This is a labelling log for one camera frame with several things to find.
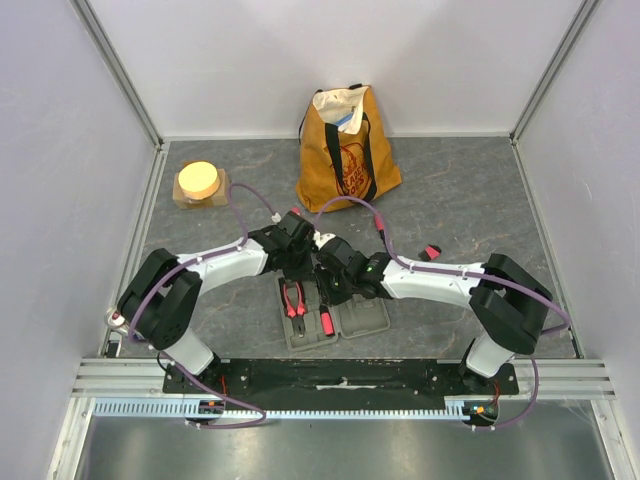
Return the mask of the grey plastic tool case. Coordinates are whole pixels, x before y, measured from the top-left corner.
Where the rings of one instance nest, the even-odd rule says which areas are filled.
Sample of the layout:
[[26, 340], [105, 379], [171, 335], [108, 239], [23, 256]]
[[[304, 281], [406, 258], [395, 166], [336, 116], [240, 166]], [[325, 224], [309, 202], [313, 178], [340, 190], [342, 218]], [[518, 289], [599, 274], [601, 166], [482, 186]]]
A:
[[[283, 283], [295, 283], [279, 275], [275, 280], [275, 290], [280, 301], [280, 316], [284, 338], [289, 351], [302, 352], [335, 343], [340, 338], [352, 340], [358, 337], [378, 334], [390, 328], [390, 318], [381, 299], [365, 299], [355, 295], [340, 305], [329, 305], [318, 289], [316, 280], [299, 281], [305, 292], [307, 314], [304, 317], [306, 334], [297, 336], [292, 328], [291, 320], [284, 311], [281, 288]], [[329, 306], [335, 335], [328, 337], [323, 333], [319, 305], [324, 301]]]

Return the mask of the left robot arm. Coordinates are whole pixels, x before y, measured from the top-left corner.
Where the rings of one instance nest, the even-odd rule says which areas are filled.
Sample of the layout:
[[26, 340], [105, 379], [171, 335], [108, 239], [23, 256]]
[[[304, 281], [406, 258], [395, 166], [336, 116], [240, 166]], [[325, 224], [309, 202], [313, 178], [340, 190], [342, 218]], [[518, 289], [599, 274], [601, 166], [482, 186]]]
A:
[[118, 299], [110, 326], [186, 369], [196, 391], [210, 392], [219, 384], [219, 358], [191, 327], [198, 300], [242, 278], [303, 272], [311, 265], [314, 233], [311, 222], [290, 211], [221, 247], [181, 255], [156, 249]]

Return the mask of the yellow tote bag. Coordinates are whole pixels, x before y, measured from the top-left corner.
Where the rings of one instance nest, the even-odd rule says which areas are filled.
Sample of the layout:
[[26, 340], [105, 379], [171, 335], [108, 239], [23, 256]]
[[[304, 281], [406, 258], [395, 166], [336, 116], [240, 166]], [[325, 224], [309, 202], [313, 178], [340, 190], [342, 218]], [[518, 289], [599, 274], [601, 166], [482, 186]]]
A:
[[298, 130], [296, 193], [312, 213], [371, 202], [402, 184], [369, 85], [318, 90]]

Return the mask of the red phillips screwdriver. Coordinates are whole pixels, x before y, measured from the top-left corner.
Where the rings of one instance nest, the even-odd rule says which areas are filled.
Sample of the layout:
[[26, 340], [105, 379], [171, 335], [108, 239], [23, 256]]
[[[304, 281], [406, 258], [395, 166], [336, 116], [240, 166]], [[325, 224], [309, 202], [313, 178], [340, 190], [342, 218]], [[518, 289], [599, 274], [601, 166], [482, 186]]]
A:
[[320, 312], [320, 319], [321, 319], [321, 326], [322, 326], [323, 333], [328, 337], [334, 336], [335, 327], [333, 324], [333, 319], [332, 319], [329, 306], [327, 305], [326, 302], [322, 301], [320, 303], [319, 312]]

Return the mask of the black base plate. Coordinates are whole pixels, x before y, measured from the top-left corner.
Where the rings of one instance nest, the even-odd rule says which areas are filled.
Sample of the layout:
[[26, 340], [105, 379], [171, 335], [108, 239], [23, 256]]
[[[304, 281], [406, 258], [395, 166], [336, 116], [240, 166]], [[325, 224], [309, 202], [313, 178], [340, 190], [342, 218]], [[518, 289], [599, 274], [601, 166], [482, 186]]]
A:
[[514, 366], [482, 380], [434, 359], [230, 359], [197, 379], [264, 410], [436, 410], [447, 397], [517, 395]]

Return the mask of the red black pliers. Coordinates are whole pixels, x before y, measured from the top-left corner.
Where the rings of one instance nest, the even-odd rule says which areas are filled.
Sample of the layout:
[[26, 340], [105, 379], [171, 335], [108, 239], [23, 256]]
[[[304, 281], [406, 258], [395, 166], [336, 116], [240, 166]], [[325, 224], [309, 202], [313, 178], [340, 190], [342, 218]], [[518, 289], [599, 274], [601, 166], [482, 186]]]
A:
[[307, 314], [305, 292], [301, 282], [284, 282], [281, 288], [284, 311], [291, 320], [294, 333], [299, 337], [304, 337], [306, 327], [304, 317]]

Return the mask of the small red black holder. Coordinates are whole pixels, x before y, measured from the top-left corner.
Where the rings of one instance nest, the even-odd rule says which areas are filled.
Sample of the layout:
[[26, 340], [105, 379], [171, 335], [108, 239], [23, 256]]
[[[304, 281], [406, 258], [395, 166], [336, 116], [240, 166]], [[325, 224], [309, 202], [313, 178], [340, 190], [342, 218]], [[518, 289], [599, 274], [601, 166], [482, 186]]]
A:
[[439, 246], [429, 244], [418, 254], [418, 258], [423, 262], [431, 262], [437, 259], [442, 254], [442, 250]]

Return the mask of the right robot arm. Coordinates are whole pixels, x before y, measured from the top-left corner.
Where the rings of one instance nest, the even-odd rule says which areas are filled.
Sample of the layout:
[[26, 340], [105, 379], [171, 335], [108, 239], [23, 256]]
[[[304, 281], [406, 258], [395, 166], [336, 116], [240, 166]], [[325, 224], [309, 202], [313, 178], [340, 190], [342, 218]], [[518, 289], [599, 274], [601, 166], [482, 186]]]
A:
[[314, 235], [321, 285], [334, 303], [367, 299], [423, 299], [474, 313], [484, 333], [472, 340], [458, 381], [477, 394], [516, 355], [531, 355], [543, 332], [553, 295], [510, 257], [493, 254], [462, 265], [415, 261], [387, 252], [369, 257], [334, 234]]

